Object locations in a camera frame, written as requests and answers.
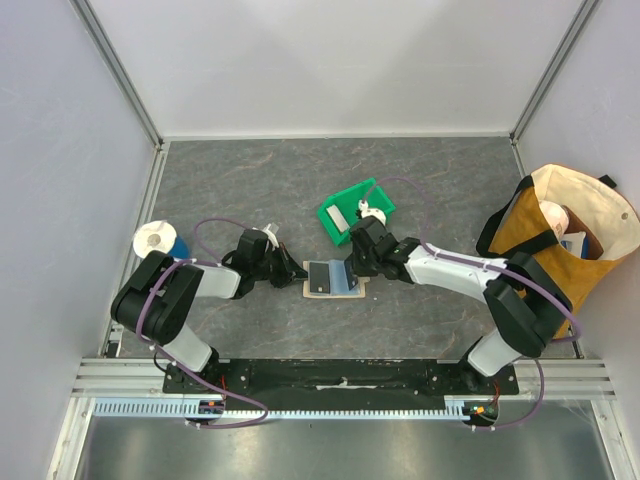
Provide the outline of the beige leather card holder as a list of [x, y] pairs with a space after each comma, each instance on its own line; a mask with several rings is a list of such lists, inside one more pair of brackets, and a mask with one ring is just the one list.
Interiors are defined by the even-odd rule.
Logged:
[[308, 272], [310, 262], [328, 262], [330, 267], [331, 293], [328, 295], [313, 295], [309, 292], [308, 278], [303, 283], [303, 297], [307, 299], [359, 299], [366, 296], [366, 285], [364, 283], [350, 283], [349, 273], [345, 271], [344, 260], [331, 259], [327, 261], [304, 261], [303, 268]]

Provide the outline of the dark credit card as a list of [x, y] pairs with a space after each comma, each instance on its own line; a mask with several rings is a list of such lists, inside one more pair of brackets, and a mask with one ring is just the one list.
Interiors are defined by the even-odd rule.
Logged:
[[330, 267], [328, 262], [310, 262], [308, 264], [309, 292], [313, 295], [331, 293]]

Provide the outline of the green plastic bin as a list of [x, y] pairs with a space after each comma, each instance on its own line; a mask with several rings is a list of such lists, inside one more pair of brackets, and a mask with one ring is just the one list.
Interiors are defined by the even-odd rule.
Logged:
[[339, 233], [326, 213], [326, 209], [331, 205], [336, 205], [349, 223], [349, 226], [352, 227], [359, 220], [356, 215], [358, 202], [364, 197], [367, 197], [366, 201], [371, 207], [383, 210], [387, 220], [396, 210], [394, 203], [386, 192], [380, 186], [377, 186], [373, 177], [329, 195], [317, 210], [317, 217], [335, 246], [342, 246], [350, 242], [349, 230]]

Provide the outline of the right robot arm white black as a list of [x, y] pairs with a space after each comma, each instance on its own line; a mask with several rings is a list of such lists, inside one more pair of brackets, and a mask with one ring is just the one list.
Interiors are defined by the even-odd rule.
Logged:
[[529, 254], [481, 258], [418, 238], [398, 240], [373, 216], [357, 221], [349, 236], [347, 263], [355, 275], [438, 287], [486, 305], [493, 330], [469, 348], [457, 371], [460, 386], [469, 393], [483, 392], [515, 360], [540, 357], [572, 315], [569, 298]]

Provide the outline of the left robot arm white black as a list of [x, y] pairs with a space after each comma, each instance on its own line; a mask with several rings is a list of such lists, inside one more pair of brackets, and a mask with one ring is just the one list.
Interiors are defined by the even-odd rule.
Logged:
[[206, 393], [219, 384], [219, 354], [187, 325], [196, 297], [239, 300], [258, 282], [284, 288], [307, 278], [272, 232], [246, 229], [237, 247], [216, 263], [150, 252], [116, 294], [110, 314], [139, 340], [186, 367], [187, 383]]

